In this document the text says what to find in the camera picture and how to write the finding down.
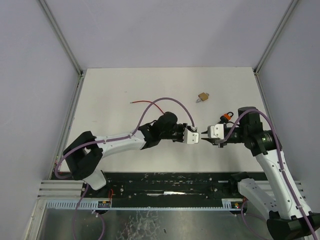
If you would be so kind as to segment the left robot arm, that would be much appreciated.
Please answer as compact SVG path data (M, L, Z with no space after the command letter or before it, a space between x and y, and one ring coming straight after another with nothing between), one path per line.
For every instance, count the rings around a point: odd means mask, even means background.
M144 150L157 146L161 140L184 144L199 142L193 126L178 123L177 116L165 112L157 120L140 126L136 132L113 136L94 136L91 131L80 134L63 152L73 180L83 180L97 191L107 184L99 162L111 155L126 151Z

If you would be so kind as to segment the red cable padlock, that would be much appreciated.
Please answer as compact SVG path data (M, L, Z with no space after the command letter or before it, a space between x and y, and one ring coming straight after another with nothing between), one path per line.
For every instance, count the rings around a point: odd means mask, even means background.
M136 101L131 101L130 104L137 104L137 103L148 103L148 104L151 104L152 101L149 101L149 100L136 100ZM156 103L153 103L153 105L162 113L162 114L165 114L165 112L156 104Z

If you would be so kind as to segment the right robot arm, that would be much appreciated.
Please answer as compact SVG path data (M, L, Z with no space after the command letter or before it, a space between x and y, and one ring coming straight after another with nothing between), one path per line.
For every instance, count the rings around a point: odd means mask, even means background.
M256 107L238 109L234 125L220 121L208 126L204 140L220 148L244 144L263 169L273 196L261 189L246 172L233 174L231 189L251 202L266 221L274 240L317 239L320 215L313 212L301 195L285 160L281 143L270 119Z

